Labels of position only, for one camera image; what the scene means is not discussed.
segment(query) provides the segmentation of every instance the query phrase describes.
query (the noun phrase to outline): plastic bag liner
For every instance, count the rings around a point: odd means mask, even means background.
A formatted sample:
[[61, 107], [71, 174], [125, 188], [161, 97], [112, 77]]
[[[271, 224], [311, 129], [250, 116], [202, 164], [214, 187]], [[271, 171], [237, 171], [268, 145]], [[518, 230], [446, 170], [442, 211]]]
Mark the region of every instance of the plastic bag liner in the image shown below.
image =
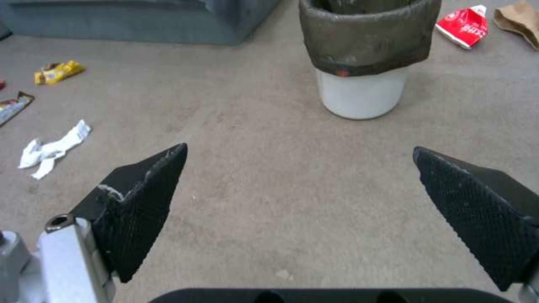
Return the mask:
[[441, 0], [300, 0], [313, 65], [339, 76], [379, 74], [429, 56]]

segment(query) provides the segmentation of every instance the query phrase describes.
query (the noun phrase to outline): brown paper bag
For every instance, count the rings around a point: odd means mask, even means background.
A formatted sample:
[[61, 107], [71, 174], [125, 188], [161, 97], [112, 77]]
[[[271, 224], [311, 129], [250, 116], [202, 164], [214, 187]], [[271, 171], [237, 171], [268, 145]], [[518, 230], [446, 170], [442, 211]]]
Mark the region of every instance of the brown paper bag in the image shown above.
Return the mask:
[[539, 51], [539, 11], [526, 0], [496, 9], [494, 23], [503, 30], [523, 35]]

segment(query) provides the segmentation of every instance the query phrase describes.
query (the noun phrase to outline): gray couch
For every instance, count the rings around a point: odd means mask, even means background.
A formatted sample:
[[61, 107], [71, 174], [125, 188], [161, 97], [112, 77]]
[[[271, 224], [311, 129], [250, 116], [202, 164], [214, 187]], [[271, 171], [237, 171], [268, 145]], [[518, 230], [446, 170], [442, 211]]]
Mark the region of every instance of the gray couch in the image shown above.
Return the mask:
[[278, 1], [0, 0], [0, 20], [17, 35], [239, 44]]
[[10, 30], [2, 22], [0, 22], [0, 40], [9, 36], [10, 34]]

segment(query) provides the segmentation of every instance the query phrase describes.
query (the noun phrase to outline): black gripper pad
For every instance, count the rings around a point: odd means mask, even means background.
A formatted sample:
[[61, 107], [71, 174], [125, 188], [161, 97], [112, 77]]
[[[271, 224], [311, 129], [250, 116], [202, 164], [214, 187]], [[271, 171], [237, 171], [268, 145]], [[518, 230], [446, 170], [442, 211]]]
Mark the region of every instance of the black gripper pad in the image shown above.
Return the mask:
[[421, 182], [501, 291], [523, 282], [539, 252], [539, 197], [507, 174], [416, 147]]
[[187, 158], [185, 143], [114, 169], [71, 213], [92, 223], [110, 272], [133, 277], [163, 228]]

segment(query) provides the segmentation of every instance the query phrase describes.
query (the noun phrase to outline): red wrapper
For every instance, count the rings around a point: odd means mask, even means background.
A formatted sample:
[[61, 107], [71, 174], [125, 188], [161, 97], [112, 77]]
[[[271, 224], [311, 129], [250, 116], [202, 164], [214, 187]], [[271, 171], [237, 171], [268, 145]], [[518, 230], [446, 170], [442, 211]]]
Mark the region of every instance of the red wrapper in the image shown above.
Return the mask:
[[469, 50], [488, 33], [487, 8], [476, 5], [454, 11], [436, 23], [436, 28], [451, 41]]

